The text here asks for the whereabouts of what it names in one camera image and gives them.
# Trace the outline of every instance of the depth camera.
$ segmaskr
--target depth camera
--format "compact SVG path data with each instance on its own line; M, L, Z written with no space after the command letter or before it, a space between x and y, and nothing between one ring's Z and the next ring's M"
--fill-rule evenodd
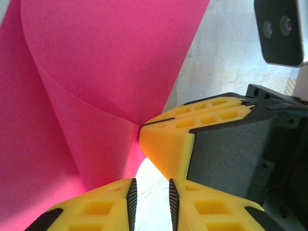
M308 0L255 0L255 13L267 63L308 64Z

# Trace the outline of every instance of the camera lens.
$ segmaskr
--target camera lens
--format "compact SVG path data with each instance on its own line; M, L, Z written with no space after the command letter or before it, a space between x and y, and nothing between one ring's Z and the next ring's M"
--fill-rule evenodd
M291 19L288 16L282 16L280 19L280 30L284 36L288 36L292 30Z
M265 35L266 38L270 38L272 33L273 33L273 29L271 27L271 23L269 21L265 21L263 23L263 33Z

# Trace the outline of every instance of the yellow robotic finger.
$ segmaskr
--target yellow robotic finger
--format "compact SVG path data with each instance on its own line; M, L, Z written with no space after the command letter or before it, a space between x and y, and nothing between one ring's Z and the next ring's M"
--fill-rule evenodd
M236 97L217 97L173 108L141 128L140 148L167 180L186 178L195 141L190 130L243 119L253 105L242 103Z
M59 203L26 231L133 231L136 179L123 179Z
M284 231L255 202L185 179L170 179L173 231Z

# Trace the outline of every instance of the yellow foam pad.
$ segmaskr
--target yellow foam pad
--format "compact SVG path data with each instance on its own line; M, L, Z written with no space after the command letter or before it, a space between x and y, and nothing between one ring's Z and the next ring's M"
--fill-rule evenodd
M48 211L63 212L48 231L129 231L126 197L131 183L119 180L51 207Z
M172 179L170 188L174 186L170 208L174 223L174 203L179 197L177 231L264 231L245 209L249 206L264 211L255 202L185 179Z
M157 123L150 120L141 128L140 148L167 180L186 178L195 139L189 130L243 119L253 106L241 104L238 98L218 97L171 109L163 118L175 119L159 122L158 116Z

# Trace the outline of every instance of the pink paper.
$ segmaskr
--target pink paper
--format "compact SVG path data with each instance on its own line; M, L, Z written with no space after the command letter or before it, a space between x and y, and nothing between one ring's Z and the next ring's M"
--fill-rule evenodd
M12 0L0 28L0 230L21 231L85 192Z
M209 0L12 0L0 28L1 230L133 177Z

